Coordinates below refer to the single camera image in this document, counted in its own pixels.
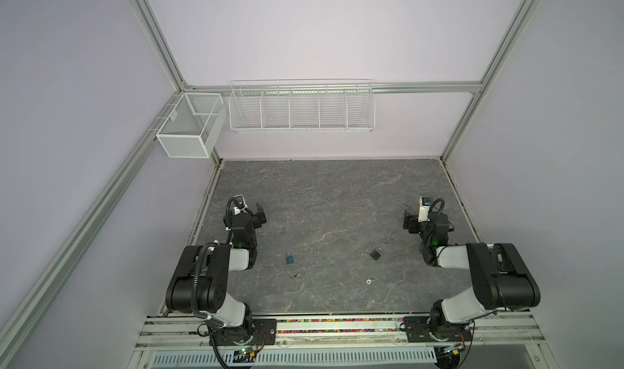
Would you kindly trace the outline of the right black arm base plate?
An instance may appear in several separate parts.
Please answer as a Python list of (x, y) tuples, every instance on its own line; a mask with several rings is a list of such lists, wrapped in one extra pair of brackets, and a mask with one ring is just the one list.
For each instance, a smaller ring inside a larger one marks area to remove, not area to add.
[(467, 323), (434, 321), (428, 315), (406, 316), (399, 330), (414, 342), (468, 342), (473, 340), (471, 327)]

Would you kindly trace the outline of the black padlock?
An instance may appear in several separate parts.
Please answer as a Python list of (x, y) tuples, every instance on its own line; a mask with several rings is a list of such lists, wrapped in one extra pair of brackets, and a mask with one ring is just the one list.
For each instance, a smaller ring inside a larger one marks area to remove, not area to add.
[(373, 258), (373, 260), (378, 261), (381, 256), (383, 255), (383, 249), (382, 248), (376, 248), (374, 250), (372, 250), (372, 252), (370, 252), (370, 257)]

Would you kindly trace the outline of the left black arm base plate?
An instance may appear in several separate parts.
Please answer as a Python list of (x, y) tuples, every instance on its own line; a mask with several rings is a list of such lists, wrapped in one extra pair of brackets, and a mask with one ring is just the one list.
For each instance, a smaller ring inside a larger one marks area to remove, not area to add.
[(256, 318), (238, 328), (211, 331), (218, 346), (273, 346), (277, 337), (277, 319)]

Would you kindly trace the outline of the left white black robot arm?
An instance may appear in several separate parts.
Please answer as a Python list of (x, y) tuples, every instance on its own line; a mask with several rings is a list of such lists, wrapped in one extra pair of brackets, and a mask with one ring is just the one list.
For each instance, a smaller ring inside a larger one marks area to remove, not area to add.
[(190, 314), (209, 329), (250, 335), (254, 331), (250, 306), (228, 293), (233, 271), (253, 268), (258, 257), (256, 230), (266, 224), (263, 207), (248, 206), (243, 195), (227, 200), (224, 212), (225, 242), (187, 245), (165, 293), (168, 310)]

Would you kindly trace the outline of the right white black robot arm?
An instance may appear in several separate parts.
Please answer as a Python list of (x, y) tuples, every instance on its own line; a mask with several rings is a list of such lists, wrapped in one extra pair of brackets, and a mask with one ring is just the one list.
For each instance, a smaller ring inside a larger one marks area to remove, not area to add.
[(499, 310), (539, 305), (540, 288), (515, 245), (449, 243), (454, 225), (445, 214), (443, 198), (420, 198), (416, 213), (404, 212), (403, 229), (420, 237), (419, 251), (427, 266), (470, 273), (469, 288), (433, 304), (426, 326), (434, 339), (448, 340), (472, 321)]

